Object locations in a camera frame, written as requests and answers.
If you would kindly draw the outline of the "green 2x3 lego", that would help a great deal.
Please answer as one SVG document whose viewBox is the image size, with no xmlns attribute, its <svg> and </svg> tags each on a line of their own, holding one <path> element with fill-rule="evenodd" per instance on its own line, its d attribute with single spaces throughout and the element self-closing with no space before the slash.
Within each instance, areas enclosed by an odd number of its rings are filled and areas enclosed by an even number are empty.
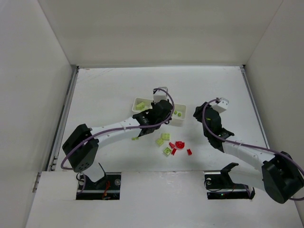
<svg viewBox="0 0 304 228">
<path fill-rule="evenodd" d="M 138 103 L 136 106 L 135 106 L 135 109 L 136 110 L 142 110 L 146 107 L 145 103 L 144 102 L 140 102 Z"/>
</svg>

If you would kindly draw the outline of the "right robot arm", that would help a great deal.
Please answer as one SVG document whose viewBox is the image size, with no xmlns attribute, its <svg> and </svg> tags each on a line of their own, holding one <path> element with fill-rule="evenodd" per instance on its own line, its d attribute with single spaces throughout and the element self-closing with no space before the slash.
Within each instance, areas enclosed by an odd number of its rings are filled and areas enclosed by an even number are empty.
<svg viewBox="0 0 304 228">
<path fill-rule="evenodd" d="M 207 174 L 206 188 L 213 191 L 245 185 L 247 190 L 263 190 L 280 204 L 295 200 L 294 195 L 304 187 L 304 170 L 286 152 L 240 142 L 221 123 L 220 113 L 228 103 L 219 98 L 213 102 L 196 107 L 193 117 L 202 123 L 203 134 L 213 148 L 242 160 L 246 166 L 232 162 L 216 175 Z"/>
</svg>

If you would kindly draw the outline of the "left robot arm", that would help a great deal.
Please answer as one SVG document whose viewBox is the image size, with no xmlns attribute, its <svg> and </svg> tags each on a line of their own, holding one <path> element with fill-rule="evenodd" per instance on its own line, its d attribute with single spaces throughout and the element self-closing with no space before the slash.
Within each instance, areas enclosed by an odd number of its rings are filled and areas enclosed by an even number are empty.
<svg viewBox="0 0 304 228">
<path fill-rule="evenodd" d="M 99 149 L 124 139 L 151 134 L 162 124 L 169 122 L 173 112 L 174 104 L 168 100 L 161 100 L 153 104 L 151 109 L 115 124 L 97 128 L 89 128 L 86 124 L 81 124 L 62 146 L 66 156 L 61 168 L 67 169 L 64 164 L 68 161 L 71 170 L 82 173 L 85 178 L 97 184 L 105 177 L 101 164 L 95 161 Z"/>
</svg>

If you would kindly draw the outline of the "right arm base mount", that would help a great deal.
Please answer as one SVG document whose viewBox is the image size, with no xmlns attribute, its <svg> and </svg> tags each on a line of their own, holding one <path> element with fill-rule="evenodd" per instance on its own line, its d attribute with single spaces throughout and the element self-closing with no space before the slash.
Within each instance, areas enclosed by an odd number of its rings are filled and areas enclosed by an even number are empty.
<svg viewBox="0 0 304 228">
<path fill-rule="evenodd" d="M 232 162 L 219 171 L 207 171 L 204 174 L 204 187 L 208 200 L 252 200 L 256 194 L 255 189 L 241 183 L 234 183 L 229 173 L 239 167 Z"/>
</svg>

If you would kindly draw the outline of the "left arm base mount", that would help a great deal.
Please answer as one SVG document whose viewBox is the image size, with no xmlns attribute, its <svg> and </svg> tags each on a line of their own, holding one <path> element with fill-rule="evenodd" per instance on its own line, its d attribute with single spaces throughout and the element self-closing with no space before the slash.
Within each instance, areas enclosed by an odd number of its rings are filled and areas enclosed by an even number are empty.
<svg viewBox="0 0 304 228">
<path fill-rule="evenodd" d="M 94 163 L 85 173 L 78 173 L 77 200 L 119 200 L 122 174 L 106 172 L 100 163 Z"/>
</svg>

